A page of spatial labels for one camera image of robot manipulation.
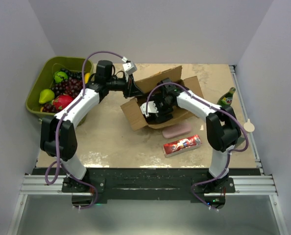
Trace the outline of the taped cardboard express box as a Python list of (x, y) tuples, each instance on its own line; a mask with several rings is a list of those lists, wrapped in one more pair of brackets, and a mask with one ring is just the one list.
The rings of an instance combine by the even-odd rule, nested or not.
[(160, 71), (135, 84), (143, 92), (121, 106), (131, 128), (162, 129), (194, 115), (205, 117), (206, 106), (194, 99), (203, 99), (196, 76), (182, 79), (182, 66)]

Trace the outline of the red toothpaste box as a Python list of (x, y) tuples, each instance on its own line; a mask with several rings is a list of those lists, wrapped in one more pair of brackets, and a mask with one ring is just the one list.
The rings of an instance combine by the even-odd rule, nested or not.
[(199, 148), (202, 145), (199, 135), (193, 135), (177, 141), (166, 143), (163, 145), (165, 157), (171, 157), (189, 150)]

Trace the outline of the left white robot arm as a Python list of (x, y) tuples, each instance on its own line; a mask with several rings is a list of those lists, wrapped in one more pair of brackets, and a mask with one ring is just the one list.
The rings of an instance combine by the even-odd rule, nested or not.
[(89, 178), (85, 177), (86, 167), (76, 155), (77, 140), (75, 128), (87, 113), (109, 94), (110, 91), (121, 91), (125, 98), (143, 95), (134, 82), (133, 73), (137, 70), (133, 62), (122, 65), (123, 77), (113, 73), (113, 63), (100, 60), (94, 75), (80, 94), (66, 108), (42, 120), (40, 148), (49, 156), (55, 157), (58, 166), (63, 166), (72, 175), (73, 187), (85, 192), (90, 187)]

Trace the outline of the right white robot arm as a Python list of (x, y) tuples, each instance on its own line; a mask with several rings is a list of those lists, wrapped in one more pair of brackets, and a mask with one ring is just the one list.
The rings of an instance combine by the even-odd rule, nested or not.
[(229, 172), (231, 152), (241, 136), (241, 126), (234, 110), (230, 106), (213, 104), (177, 83), (161, 81), (157, 88), (172, 104), (205, 121), (207, 141), (213, 149), (208, 170), (211, 177), (207, 180), (207, 187), (212, 192), (219, 192), (224, 187), (223, 177)]

